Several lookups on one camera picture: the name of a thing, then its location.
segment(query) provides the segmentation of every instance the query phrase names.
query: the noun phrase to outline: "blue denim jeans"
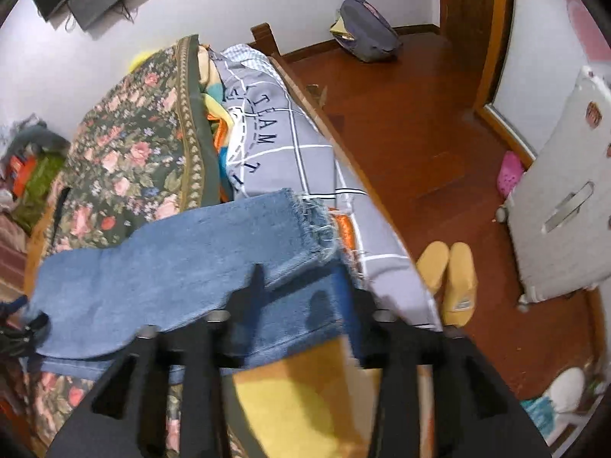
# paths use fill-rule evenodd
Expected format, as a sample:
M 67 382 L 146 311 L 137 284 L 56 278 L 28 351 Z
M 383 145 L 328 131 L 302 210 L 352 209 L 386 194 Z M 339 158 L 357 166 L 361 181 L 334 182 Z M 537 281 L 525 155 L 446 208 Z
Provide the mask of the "blue denim jeans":
M 340 333 L 338 249 L 326 208 L 284 189 L 156 221 L 115 248 L 50 256 L 25 317 L 51 319 L 42 369 L 95 379 L 140 326 L 172 330 L 221 307 L 261 263 L 270 300 L 246 360 L 258 366 Z

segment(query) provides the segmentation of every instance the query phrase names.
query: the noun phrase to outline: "suitcase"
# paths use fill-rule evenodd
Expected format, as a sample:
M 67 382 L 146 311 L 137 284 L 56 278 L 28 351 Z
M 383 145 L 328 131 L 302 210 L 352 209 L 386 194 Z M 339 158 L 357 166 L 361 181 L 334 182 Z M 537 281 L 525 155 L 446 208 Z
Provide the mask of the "suitcase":
M 524 286 L 520 304 L 611 275 L 611 91 L 589 67 L 502 208 Z

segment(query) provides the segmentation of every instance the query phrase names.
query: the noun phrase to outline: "reddish brown floor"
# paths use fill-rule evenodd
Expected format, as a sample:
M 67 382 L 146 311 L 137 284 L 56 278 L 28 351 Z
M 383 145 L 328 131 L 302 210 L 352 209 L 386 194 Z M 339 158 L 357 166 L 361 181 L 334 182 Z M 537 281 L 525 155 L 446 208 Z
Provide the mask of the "reddish brown floor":
M 504 144 L 470 112 L 479 75 L 433 34 L 404 37 L 395 63 L 363 64 L 334 50 L 292 64 L 328 85 L 325 111 L 392 215 L 414 258 L 432 240 L 468 243 L 479 278 L 467 331 L 522 398 L 541 394 L 593 356 L 583 294 L 515 308 L 511 241 L 493 222 Z

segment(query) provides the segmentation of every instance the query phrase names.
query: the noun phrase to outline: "yellow slipper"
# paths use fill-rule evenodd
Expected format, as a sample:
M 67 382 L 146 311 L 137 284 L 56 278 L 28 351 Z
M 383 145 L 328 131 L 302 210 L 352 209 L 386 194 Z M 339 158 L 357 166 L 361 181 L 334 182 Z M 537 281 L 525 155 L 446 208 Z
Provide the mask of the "yellow slipper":
M 444 280 L 445 267 L 448 266 L 449 256 L 450 250 L 446 243 L 433 241 L 416 262 L 416 268 L 422 280 L 433 294 L 438 292 Z
M 471 248 L 454 243 L 450 249 L 448 282 L 445 287 L 442 317 L 446 326 L 464 326 L 475 311 L 477 276 Z

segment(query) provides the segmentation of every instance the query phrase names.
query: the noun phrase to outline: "backpack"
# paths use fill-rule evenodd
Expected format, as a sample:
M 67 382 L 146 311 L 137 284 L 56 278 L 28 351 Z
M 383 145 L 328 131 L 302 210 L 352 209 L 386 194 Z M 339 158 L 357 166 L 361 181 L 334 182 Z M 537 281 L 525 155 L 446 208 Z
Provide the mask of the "backpack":
M 395 30 L 365 0 L 344 0 L 330 31 L 343 48 L 363 62 L 395 58 L 401 47 Z

